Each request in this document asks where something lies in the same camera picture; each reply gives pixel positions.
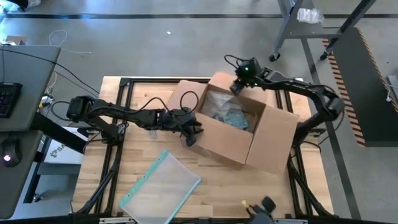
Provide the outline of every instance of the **wooden table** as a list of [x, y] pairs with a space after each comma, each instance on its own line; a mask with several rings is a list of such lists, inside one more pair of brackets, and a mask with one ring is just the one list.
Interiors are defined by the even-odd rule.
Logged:
[[[104, 77], [99, 97], [114, 103], [120, 78]], [[154, 96], [167, 102], [175, 87], [175, 83], [135, 83], [131, 108], [140, 108]], [[291, 93], [291, 99], [294, 111], [300, 116], [300, 120], [307, 119], [311, 115], [307, 98]], [[276, 107], [273, 91], [269, 94], [268, 105]], [[153, 101], [147, 108], [162, 108], [162, 105], [159, 101]], [[106, 145], [100, 142], [93, 142], [86, 149], [73, 196], [75, 211], [83, 206], [99, 184], [105, 149]], [[251, 167], [232, 169], [183, 149], [176, 134], [157, 131], [157, 139], [152, 140], [148, 131], [130, 124], [124, 142], [113, 215], [122, 212], [118, 205], [120, 199], [164, 149], [169, 150], [180, 162], [202, 178], [201, 184], [189, 196], [176, 217], [247, 218], [248, 215], [241, 205], [242, 199], [249, 204], [255, 204], [260, 203], [266, 195], [270, 196], [277, 205], [273, 212], [274, 217], [282, 218], [286, 213], [294, 214], [287, 170], [283, 175], [275, 176]], [[309, 144], [303, 144], [301, 149], [308, 186], [322, 205], [333, 213], [320, 152]], [[109, 185], [104, 193], [103, 209], [108, 199]], [[299, 187], [298, 192], [300, 206], [305, 211]]]

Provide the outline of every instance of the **concrete floor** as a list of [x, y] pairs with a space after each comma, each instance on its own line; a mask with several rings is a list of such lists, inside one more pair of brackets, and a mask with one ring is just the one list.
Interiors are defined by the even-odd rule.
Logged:
[[[318, 0], [315, 4], [325, 14], [347, 14], [358, 2]], [[389, 14], [397, 10], [397, 1], [383, 0], [377, 1], [369, 13]], [[10, 14], [18, 13], [16, 8], [10, 11]], [[42, 5], [28, 14], [280, 14], [280, 11], [276, 0], [42, 0]], [[97, 90], [105, 75], [210, 77], [220, 70], [232, 73], [233, 69], [223, 60], [225, 54], [242, 58], [255, 56], [262, 65], [310, 81], [300, 40], [287, 40], [278, 61], [270, 63], [267, 59], [281, 22], [278, 18], [5, 19], [0, 25], [0, 33], [2, 37], [28, 36], [29, 45], [48, 45], [51, 32], [66, 30], [68, 39], [63, 48], [93, 53], [79, 55], [63, 51], [58, 62]], [[341, 19], [325, 21], [328, 26], [341, 23]], [[398, 19], [362, 19], [357, 26], [366, 36], [382, 74], [396, 74]], [[53, 43], [59, 44], [62, 35], [54, 35]], [[321, 82], [335, 88], [328, 63], [317, 62], [323, 51], [321, 41], [313, 39], [308, 43]], [[61, 68], [56, 70], [67, 75]], [[58, 77], [54, 87], [56, 100], [70, 100], [86, 94], [62, 77]], [[60, 105], [57, 111], [61, 113], [65, 109]], [[398, 149], [358, 147], [347, 119], [336, 133], [362, 219], [397, 223], [398, 164], [395, 158]], [[321, 147], [335, 213], [350, 217], [329, 141]], [[40, 180], [38, 192], [57, 190], [63, 193], [53, 194], [35, 204], [18, 205], [13, 218], [67, 214], [75, 181], [76, 177], [62, 176]], [[61, 205], [55, 210], [54, 201]]]

